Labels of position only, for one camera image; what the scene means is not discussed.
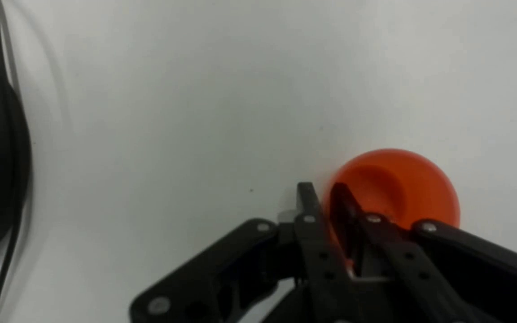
white background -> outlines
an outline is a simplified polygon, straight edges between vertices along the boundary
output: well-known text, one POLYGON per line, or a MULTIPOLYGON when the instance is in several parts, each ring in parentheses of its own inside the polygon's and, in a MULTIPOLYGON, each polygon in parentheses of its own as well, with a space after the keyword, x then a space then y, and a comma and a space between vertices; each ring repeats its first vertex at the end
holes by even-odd
POLYGON ((517 249, 517 1, 6 12, 34 195, 2 323, 126 323, 129 301, 203 245, 375 146, 435 159, 463 227, 517 249))

